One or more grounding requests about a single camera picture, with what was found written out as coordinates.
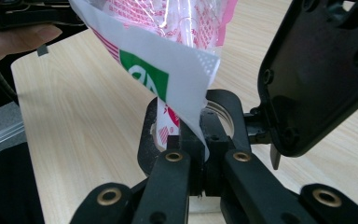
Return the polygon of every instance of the red printed pattern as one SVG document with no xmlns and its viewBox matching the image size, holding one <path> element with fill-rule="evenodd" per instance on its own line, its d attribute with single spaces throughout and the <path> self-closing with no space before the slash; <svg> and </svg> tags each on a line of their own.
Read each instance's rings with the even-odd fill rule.
<svg viewBox="0 0 358 224">
<path fill-rule="evenodd" d="M 97 37 L 103 42 L 106 49 L 109 51 L 109 53 L 113 56 L 113 58 L 118 62 L 120 62 L 120 56 L 119 56 L 119 50 L 118 47 L 111 42 L 109 42 L 107 39 L 105 39 L 98 31 L 91 28 L 91 30 L 94 32 L 94 34 L 97 35 Z"/>
<path fill-rule="evenodd" d="M 162 145 L 165 145 L 168 141 L 168 128 L 164 126 L 162 129 L 158 130 L 159 138 L 161 139 Z"/>
<path fill-rule="evenodd" d="M 168 0 L 161 0 L 158 4 L 155 4 L 151 0 L 105 0 L 109 4 L 109 11 L 115 13 L 121 21 L 126 23 L 139 25 L 146 30 L 156 32 L 158 35 L 165 36 L 169 39 L 175 38 L 177 35 L 178 24 L 168 24 L 165 18 Z M 199 0 L 195 6 L 198 14 L 199 30 L 192 30 L 195 35 L 195 44 L 199 49 L 207 49 L 214 47 L 217 41 L 219 21 L 215 17 L 209 4 L 205 0 Z M 181 42 L 181 37 L 178 39 L 172 39 L 174 41 Z"/>
</svg>

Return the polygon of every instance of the black mechanical arm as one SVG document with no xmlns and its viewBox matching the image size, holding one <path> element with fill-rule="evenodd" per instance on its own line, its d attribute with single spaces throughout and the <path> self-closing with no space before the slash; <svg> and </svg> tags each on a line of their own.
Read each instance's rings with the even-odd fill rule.
<svg viewBox="0 0 358 224">
<path fill-rule="evenodd" d="M 271 144 L 271 161 L 310 150 L 358 108 L 358 1 L 295 0 L 258 75 L 260 105 L 243 113 L 232 92 L 212 90 L 200 127 L 210 150 L 180 123 L 160 152 L 147 108 L 138 163 L 148 178 L 132 189 L 106 184 L 78 207 L 72 223 L 186 223 L 188 196 L 221 198 L 226 223 L 358 223 L 358 205 L 337 189 L 286 189 L 252 153 Z M 220 120 L 233 131 L 228 136 Z"/>
</svg>

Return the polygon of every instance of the human hand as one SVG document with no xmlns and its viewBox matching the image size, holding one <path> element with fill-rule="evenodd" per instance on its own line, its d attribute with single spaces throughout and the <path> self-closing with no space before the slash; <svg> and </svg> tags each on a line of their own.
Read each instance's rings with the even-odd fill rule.
<svg viewBox="0 0 358 224">
<path fill-rule="evenodd" d="M 0 60 L 8 54 L 37 49 L 62 31 L 50 24 L 33 25 L 0 32 Z"/>
</svg>

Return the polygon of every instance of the green label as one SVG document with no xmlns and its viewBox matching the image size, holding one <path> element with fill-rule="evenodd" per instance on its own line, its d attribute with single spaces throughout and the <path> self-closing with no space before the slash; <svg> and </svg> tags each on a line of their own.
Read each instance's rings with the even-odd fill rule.
<svg viewBox="0 0 358 224">
<path fill-rule="evenodd" d="M 161 100 L 166 101 L 169 75 L 126 51 L 120 51 L 123 67 Z"/>
</svg>

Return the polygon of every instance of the light wood surface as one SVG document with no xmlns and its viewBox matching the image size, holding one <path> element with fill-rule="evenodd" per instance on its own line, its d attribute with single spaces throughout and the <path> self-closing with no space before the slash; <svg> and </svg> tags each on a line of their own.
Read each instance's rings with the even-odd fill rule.
<svg viewBox="0 0 358 224">
<path fill-rule="evenodd" d="M 244 111 L 259 104 L 258 68 L 288 0 L 240 0 L 227 28 L 212 89 L 240 96 Z M 47 223 L 68 223 L 88 193 L 107 182 L 134 186 L 145 178 L 136 161 L 142 123 L 154 96 L 111 58 L 92 32 L 13 63 L 34 173 Z M 269 147 L 254 153 L 271 169 Z M 301 158 L 273 171 L 289 189 L 323 183 L 358 203 L 358 111 Z M 220 214 L 189 223 L 223 223 Z"/>
</svg>

